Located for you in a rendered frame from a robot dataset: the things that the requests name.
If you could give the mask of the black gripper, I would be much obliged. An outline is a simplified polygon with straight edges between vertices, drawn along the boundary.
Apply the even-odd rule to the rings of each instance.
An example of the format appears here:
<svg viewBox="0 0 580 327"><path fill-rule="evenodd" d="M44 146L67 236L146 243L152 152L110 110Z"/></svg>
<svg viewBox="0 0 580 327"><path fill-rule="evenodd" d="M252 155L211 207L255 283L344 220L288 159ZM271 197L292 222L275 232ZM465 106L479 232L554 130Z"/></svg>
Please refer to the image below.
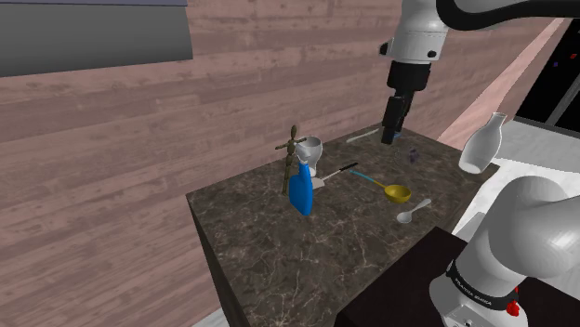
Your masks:
<svg viewBox="0 0 580 327"><path fill-rule="evenodd" d="M414 93L426 88L430 75L431 64L403 63L393 60L389 68L387 86L396 92L407 94L404 96L391 96L388 100L382 120L383 133L381 142L391 144L396 134L402 132L404 120L411 109Z"/></svg>

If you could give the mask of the long white plastic utensil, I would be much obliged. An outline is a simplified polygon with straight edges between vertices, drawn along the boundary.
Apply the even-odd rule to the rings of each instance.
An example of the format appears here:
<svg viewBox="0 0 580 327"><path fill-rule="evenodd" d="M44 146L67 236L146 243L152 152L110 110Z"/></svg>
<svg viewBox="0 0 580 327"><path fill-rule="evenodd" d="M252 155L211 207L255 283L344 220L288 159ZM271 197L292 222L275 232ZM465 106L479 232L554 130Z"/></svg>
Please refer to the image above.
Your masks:
<svg viewBox="0 0 580 327"><path fill-rule="evenodd" d="M358 140L358 139L360 139L360 138L363 138L363 137L368 137L368 136L372 136L373 134L375 134L375 133L379 132L380 130L381 130L381 128L376 128L376 129L374 129L374 130L371 130L371 131L369 131L369 132L366 132L366 133L364 133L364 134L360 134L360 135L358 135L358 136L355 136L355 137L350 137L350 138L348 138L348 139L346 140L346 142L347 142L347 143L351 143L351 142L354 142L355 140Z"/></svg>

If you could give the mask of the white ceramic vase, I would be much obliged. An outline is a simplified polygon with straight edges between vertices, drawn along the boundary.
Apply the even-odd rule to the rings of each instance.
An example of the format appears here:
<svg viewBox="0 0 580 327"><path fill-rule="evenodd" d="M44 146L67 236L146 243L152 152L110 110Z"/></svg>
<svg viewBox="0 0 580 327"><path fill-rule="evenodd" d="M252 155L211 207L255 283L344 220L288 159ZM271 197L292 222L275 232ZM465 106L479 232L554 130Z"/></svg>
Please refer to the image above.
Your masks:
<svg viewBox="0 0 580 327"><path fill-rule="evenodd" d="M501 146L501 127L506 118L504 113L494 112L489 121L468 139L458 162L463 171L477 175L487 168Z"/></svg>

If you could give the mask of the white goblet cup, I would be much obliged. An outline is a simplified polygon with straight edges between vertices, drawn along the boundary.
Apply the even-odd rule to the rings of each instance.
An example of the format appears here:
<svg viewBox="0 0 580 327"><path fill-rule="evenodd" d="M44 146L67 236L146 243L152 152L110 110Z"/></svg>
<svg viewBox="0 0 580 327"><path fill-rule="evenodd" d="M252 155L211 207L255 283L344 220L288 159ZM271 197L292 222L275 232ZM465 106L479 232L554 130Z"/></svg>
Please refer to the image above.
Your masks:
<svg viewBox="0 0 580 327"><path fill-rule="evenodd" d="M322 141L314 136L307 136L304 141L296 145L297 157L301 162L305 162L309 166L310 176L317 175L316 165L323 153Z"/></svg>

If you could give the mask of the short white spoon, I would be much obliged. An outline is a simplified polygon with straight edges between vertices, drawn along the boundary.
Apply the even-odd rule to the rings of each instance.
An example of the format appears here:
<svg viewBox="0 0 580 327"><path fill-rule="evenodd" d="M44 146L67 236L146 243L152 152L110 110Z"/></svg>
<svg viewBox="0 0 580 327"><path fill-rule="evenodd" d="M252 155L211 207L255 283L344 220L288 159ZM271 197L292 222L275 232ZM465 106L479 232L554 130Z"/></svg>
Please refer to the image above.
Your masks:
<svg viewBox="0 0 580 327"><path fill-rule="evenodd" d="M416 210L419 210L419 209L421 209L429 204L431 204L431 199L425 199L425 200L421 201L420 203L418 203L413 209L399 213L396 216L396 219L398 222L403 223L403 224L410 223L413 219L413 212L415 212Z"/></svg>

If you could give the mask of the wooden artist mannequin figure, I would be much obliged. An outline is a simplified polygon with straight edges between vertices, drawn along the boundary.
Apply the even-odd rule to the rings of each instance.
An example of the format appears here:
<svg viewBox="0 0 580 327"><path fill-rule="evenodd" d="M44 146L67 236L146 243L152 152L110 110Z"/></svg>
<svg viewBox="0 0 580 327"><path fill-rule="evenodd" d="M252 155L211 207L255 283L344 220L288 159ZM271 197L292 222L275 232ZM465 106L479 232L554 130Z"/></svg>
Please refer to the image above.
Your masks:
<svg viewBox="0 0 580 327"><path fill-rule="evenodd" d="M286 149L282 195L287 194L288 182L290 178L290 169L293 163L296 146L297 144L307 140L305 137L296 138L296 135L297 135L297 126L293 125L291 127L290 138L288 139L288 141L276 147L276 150Z"/></svg>

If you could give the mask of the blue spray bottle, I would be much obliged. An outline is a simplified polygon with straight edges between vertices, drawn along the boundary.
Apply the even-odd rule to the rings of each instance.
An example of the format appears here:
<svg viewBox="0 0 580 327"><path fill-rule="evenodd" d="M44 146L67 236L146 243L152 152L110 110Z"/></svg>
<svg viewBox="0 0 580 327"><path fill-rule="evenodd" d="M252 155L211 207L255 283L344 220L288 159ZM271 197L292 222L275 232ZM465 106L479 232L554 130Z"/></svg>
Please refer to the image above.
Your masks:
<svg viewBox="0 0 580 327"><path fill-rule="evenodd" d="M299 160L298 172L289 178L288 198L303 216L308 216L313 205L313 187L307 160Z"/></svg>

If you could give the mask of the dark robot stand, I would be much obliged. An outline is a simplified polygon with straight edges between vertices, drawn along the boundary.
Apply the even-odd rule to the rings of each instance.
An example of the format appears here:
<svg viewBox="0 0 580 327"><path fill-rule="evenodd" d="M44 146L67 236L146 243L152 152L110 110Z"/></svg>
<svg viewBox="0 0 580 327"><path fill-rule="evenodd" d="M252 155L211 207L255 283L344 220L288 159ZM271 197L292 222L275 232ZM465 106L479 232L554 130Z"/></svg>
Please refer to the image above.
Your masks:
<svg viewBox="0 0 580 327"><path fill-rule="evenodd" d="M443 327L428 294L466 242L434 228L336 316L334 327ZM580 327L580 301L534 278L519 285L529 327Z"/></svg>

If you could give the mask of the black-handled metal spatula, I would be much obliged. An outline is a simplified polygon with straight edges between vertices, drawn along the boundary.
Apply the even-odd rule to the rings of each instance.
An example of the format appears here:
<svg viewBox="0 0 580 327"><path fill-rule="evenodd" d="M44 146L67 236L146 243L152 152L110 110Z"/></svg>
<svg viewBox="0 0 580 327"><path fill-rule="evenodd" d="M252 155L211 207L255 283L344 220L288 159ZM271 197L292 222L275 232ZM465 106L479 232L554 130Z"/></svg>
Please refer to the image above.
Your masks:
<svg viewBox="0 0 580 327"><path fill-rule="evenodd" d="M357 162L355 162L355 163L351 163L351 164L348 164L348 165L346 165L346 166L343 166L343 167L339 168L339 169L338 169L338 170L336 170L334 173L332 173L332 174L329 174L329 175L327 175L327 176L325 176L325 177L322 177L322 178L313 177L313 178L311 179L311 182L312 182L312 188L313 188L314 190L316 190L316 189L318 189L318 188L321 188L321 187L323 187L323 186L325 185L325 181L326 181L327 179L329 179L330 177L333 177L333 176L335 176L335 175L337 175L337 174L339 174L339 173L341 173L341 172L343 172L343 171L345 171L345 170L351 169L352 167L356 166L357 164L358 164Z"/></svg>

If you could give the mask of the grey wall cabinet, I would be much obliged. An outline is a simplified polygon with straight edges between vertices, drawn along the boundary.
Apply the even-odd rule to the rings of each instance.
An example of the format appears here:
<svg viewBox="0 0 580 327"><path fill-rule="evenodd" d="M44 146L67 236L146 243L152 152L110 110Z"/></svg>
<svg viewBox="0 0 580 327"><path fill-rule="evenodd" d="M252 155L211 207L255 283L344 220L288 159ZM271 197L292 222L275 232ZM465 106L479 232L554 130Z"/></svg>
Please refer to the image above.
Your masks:
<svg viewBox="0 0 580 327"><path fill-rule="evenodd" d="M0 77L192 58L187 0L0 0Z"/></svg>

